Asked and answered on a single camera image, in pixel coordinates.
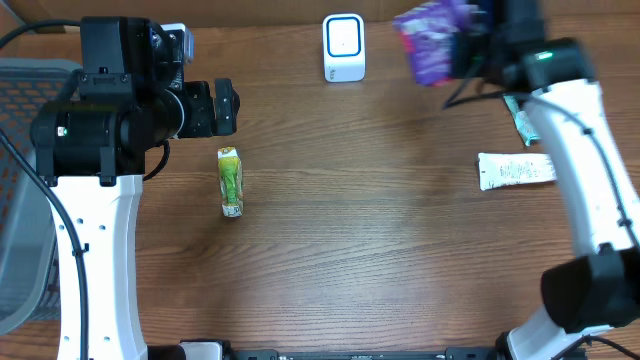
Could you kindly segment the green yellow snack packet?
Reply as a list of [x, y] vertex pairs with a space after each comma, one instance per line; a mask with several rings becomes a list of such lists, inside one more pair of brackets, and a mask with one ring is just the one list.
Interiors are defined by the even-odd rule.
[[234, 147], [220, 148], [217, 156], [223, 215], [240, 217], [244, 209], [241, 159]]

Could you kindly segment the purple pad package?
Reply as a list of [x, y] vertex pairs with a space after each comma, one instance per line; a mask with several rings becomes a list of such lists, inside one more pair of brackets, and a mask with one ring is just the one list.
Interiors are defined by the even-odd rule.
[[434, 0], [394, 18], [418, 84], [436, 86], [450, 79], [454, 34], [469, 27], [476, 9], [464, 0]]

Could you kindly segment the teal wipes packet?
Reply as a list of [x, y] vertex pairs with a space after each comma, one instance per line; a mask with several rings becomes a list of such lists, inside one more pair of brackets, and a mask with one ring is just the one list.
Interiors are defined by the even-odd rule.
[[540, 137], [530, 123], [526, 112], [521, 108], [521, 102], [512, 96], [503, 96], [506, 107], [512, 115], [515, 128], [524, 145], [529, 147], [540, 140]]

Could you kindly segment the white tube gold cap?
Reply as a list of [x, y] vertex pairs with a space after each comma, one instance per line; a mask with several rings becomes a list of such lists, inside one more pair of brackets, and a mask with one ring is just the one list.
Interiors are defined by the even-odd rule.
[[553, 163], [546, 154], [479, 153], [478, 170], [481, 191], [556, 180]]

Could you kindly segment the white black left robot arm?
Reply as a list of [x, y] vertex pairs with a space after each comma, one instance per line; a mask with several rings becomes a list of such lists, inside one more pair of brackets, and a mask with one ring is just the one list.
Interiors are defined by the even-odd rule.
[[148, 345], [136, 286], [135, 233], [149, 149], [227, 136], [239, 98], [231, 82], [188, 82], [194, 39], [181, 23], [86, 17], [82, 65], [34, 119], [36, 173], [54, 215], [62, 359], [232, 357], [222, 340]]

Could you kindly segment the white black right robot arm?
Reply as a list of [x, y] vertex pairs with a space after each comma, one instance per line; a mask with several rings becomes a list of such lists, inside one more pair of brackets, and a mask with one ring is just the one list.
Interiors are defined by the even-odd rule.
[[545, 271], [542, 306], [496, 341], [495, 359], [563, 359], [639, 316], [639, 197], [594, 67], [574, 38], [551, 39], [535, 1], [481, 1], [456, 36], [453, 74], [518, 99], [555, 169], [574, 258]]

